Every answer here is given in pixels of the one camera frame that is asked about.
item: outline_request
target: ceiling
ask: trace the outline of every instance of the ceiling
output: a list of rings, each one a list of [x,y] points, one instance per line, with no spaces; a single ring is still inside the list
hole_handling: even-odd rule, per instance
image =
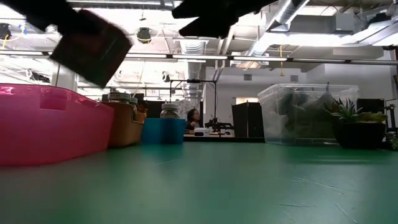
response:
[[[90,7],[89,10],[116,24],[126,31],[133,42],[130,52],[135,53],[162,53],[162,54],[180,54],[180,39],[178,30],[187,25],[193,19],[173,19],[168,9],[172,8],[172,1],[165,1],[165,6],[157,5],[156,0],[151,2],[145,1],[145,4],[94,4],[90,1],[71,1],[75,7]],[[352,4],[348,11],[362,7],[364,10],[370,10],[375,7],[388,5],[390,1],[380,0],[362,0]],[[331,16],[336,13],[337,9],[341,9],[349,4],[349,1],[311,1],[298,14],[300,15],[322,15]],[[264,19],[267,13],[275,11],[277,4],[263,8],[259,14],[248,14],[239,19],[239,22],[232,27],[233,38],[231,40],[220,41],[218,39],[207,39],[205,54],[231,54],[233,52],[247,51],[259,35],[264,33]],[[8,7],[0,5],[0,22],[11,25],[13,34],[12,41],[4,44],[4,50],[38,50],[52,51],[60,40],[60,35],[55,32],[54,28],[49,27],[45,34],[40,34],[28,24],[25,24],[24,17]],[[21,34],[20,25],[25,25],[26,34]],[[142,44],[137,40],[136,34],[140,27],[148,27],[152,36],[149,44]],[[271,56],[295,56],[295,57],[333,57],[336,55],[337,48],[331,47],[303,47],[299,45],[281,45],[270,46],[266,53]],[[380,48],[375,47],[358,47],[351,49],[342,49],[340,55],[346,57],[357,58],[375,58],[375,55],[363,54],[363,52],[377,52]],[[170,75],[171,79],[185,79],[187,77],[186,62],[154,62],[154,61],[126,61],[120,66],[117,74],[112,80],[113,85],[120,85],[129,90],[135,86],[143,87],[159,87],[167,88],[169,83],[163,81],[163,75]],[[214,62],[206,62],[204,66],[214,67]],[[306,67],[302,63],[286,63],[284,68],[301,69]],[[280,62],[270,63],[269,70],[280,68]],[[34,82],[26,77],[26,70],[30,69],[51,78],[54,72],[54,65],[46,59],[41,58],[0,58],[0,73],[10,77],[16,77],[26,82]],[[223,72],[220,82],[233,82],[233,77],[229,79],[228,74],[231,72]],[[80,86],[88,86],[89,83],[81,80]],[[99,95],[106,93],[102,90],[92,88],[80,88],[81,93],[85,95]],[[168,90],[159,92],[159,90],[151,90],[148,95],[157,96],[160,94],[168,94]],[[177,95],[183,95],[184,92],[177,92]]]

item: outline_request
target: wooden container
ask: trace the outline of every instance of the wooden container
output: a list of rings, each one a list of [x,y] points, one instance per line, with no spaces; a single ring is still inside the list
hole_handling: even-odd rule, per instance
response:
[[[132,120],[133,107],[127,103],[103,102],[114,109],[109,147],[126,147],[141,141],[143,122]]]

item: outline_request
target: black plant pot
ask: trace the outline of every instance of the black plant pot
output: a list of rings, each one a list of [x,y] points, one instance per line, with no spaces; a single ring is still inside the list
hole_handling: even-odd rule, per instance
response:
[[[386,133],[380,123],[340,123],[333,125],[338,144],[346,149],[377,149]]]

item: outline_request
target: green table surface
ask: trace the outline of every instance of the green table surface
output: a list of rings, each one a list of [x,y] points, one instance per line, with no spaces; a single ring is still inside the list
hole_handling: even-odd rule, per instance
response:
[[[186,142],[0,168],[0,223],[398,222],[398,153]]]

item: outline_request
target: potted plant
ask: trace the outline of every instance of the potted plant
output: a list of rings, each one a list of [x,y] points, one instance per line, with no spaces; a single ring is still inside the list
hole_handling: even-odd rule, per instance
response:
[[[387,116],[379,113],[361,113],[355,104],[346,100],[335,101],[328,108],[332,116],[333,132],[339,145],[348,149],[376,149],[386,134],[383,123]]]

